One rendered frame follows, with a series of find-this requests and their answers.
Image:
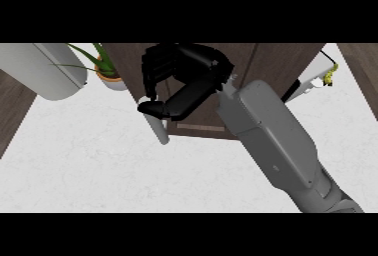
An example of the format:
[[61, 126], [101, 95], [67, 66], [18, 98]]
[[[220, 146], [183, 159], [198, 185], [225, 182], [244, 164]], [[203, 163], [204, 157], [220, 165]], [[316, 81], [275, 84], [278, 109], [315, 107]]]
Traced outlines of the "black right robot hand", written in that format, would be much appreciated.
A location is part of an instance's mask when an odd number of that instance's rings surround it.
[[[142, 55], [146, 97], [138, 111], [158, 119], [182, 121], [207, 98], [223, 90], [235, 65], [213, 47], [200, 44], [160, 43]], [[157, 84], [169, 77], [185, 86], [166, 102], [157, 100]]]

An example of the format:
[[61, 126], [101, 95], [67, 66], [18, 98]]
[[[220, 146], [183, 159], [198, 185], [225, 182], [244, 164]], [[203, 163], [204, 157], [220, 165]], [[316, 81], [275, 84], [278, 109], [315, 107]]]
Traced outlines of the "pale grey rounded appliance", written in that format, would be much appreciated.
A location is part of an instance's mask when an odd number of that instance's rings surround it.
[[0, 69], [46, 99], [71, 97], [87, 70], [65, 43], [0, 43]]

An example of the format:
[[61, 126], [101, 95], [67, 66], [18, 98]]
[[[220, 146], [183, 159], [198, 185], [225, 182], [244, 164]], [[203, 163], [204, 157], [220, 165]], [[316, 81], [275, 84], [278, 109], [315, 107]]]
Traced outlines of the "brown cabinet door white handle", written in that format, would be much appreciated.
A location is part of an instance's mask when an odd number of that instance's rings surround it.
[[[195, 50], [182, 52], [176, 46], [157, 47], [152, 43], [105, 43], [107, 54], [127, 84], [136, 101], [146, 95], [142, 65], [148, 65], [152, 75], [157, 100], [166, 102], [194, 79], [208, 73], [219, 58], [213, 56], [219, 50], [235, 65], [234, 74], [245, 73], [254, 44], [206, 43]], [[201, 106], [183, 121], [167, 122], [167, 134], [177, 136], [235, 140], [216, 113], [219, 99], [210, 95]]]

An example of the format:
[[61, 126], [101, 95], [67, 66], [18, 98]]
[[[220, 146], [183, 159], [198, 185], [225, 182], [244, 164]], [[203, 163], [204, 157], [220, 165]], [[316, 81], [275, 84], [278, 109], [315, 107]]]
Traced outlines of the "brown wooden cabinet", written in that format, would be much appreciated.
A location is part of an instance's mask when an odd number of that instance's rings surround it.
[[263, 80], [284, 96], [324, 46], [324, 43], [259, 43], [241, 86]]

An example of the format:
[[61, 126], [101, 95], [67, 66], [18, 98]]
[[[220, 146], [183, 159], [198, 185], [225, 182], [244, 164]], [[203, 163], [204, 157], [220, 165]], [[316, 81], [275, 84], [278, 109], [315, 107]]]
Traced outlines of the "green plant in orange pot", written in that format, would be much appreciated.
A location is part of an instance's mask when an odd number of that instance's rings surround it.
[[89, 68], [86, 66], [80, 66], [76, 64], [56, 64], [53, 63], [53, 66], [59, 67], [73, 67], [73, 68], [80, 68], [90, 70], [96, 73], [101, 81], [104, 82], [105, 86], [114, 90], [114, 91], [126, 91], [127, 90], [127, 84], [121, 78], [121, 75], [117, 71], [115, 65], [111, 61], [111, 58], [108, 56], [108, 53], [105, 51], [104, 46], [99, 43], [93, 43], [96, 52], [98, 52], [98, 57], [93, 57], [93, 55], [83, 50], [80, 47], [77, 47], [74, 44], [68, 43], [68, 47], [79, 51], [84, 57], [90, 60], [90, 62], [95, 65], [95, 68]]

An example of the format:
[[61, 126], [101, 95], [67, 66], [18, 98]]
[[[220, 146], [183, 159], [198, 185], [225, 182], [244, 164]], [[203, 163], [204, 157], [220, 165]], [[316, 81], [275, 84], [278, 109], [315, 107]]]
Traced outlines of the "white object with black edge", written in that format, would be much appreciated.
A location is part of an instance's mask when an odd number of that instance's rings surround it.
[[282, 96], [284, 102], [290, 102], [302, 94], [309, 93], [313, 88], [324, 87], [322, 78], [330, 69], [334, 67], [335, 63], [337, 62], [331, 56], [324, 51], [319, 51], [293, 86]]

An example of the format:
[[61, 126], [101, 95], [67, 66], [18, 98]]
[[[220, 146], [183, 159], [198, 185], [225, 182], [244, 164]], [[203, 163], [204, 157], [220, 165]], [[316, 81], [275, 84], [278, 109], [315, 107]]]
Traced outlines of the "small yellow green item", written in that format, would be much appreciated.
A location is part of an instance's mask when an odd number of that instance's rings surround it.
[[334, 64], [334, 67], [330, 69], [330, 71], [327, 72], [322, 81], [324, 81], [324, 86], [333, 86], [333, 75], [334, 72], [338, 70], [338, 64]]

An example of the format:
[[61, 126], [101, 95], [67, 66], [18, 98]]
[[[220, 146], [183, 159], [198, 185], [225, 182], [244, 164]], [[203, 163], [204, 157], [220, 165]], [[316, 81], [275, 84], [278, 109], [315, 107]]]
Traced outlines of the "dark wood panel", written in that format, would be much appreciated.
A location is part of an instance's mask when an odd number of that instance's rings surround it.
[[338, 43], [338, 48], [378, 120], [378, 43]]
[[24, 121], [37, 94], [0, 69], [0, 158]]

